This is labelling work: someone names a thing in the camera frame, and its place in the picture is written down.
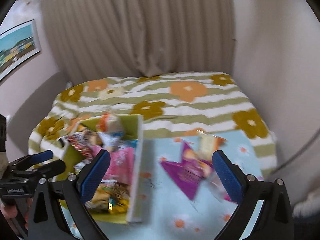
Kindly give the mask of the person left hand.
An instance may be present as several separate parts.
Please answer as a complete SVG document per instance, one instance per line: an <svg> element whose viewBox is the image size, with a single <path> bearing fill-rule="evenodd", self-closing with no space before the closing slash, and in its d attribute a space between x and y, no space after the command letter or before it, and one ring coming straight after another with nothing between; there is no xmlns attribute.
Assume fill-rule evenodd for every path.
<svg viewBox="0 0 320 240"><path fill-rule="evenodd" d="M28 219L29 215L31 212L31 205L33 202L33 198L28 198L28 199L22 199L24 201L23 206L26 208L26 210L23 212L24 220L25 220L25 225L24 227L28 229ZM12 230L18 234L18 229L12 222L12 219L15 218L18 214L16 206L9 206L9 205L3 205L1 204L1 212L3 213L4 218L7 220L7 223L10 225Z"/></svg>

